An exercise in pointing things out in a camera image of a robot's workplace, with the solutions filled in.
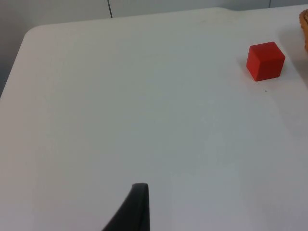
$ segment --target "black object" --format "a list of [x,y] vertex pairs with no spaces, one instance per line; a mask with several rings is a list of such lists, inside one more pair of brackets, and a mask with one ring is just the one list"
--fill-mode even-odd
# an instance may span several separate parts
[[148,184],[133,184],[127,198],[103,231],[150,231]]

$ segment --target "white wall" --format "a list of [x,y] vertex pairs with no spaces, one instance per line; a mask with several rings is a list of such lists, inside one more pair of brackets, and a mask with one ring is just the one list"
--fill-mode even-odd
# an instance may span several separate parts
[[208,7],[231,10],[267,8],[270,0],[110,0],[113,17],[183,11]]
[[0,95],[29,29],[108,17],[107,0],[0,0]]

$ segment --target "wicker basket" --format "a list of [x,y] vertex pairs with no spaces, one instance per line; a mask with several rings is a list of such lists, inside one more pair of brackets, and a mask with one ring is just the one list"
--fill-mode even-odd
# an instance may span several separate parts
[[305,49],[308,52],[308,10],[305,10],[302,13],[300,13],[299,21],[300,21],[301,27],[304,30],[305,39],[306,39],[305,40]]

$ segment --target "wooden block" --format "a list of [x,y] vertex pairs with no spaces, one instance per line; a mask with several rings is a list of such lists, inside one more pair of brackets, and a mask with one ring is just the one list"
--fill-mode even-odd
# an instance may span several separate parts
[[251,46],[249,49],[247,68],[255,81],[280,76],[285,55],[275,42]]

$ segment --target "red cube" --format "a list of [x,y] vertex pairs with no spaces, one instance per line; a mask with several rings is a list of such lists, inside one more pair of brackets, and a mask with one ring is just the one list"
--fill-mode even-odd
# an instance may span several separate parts
[[251,46],[247,68],[255,81],[280,76],[285,56],[275,42]]

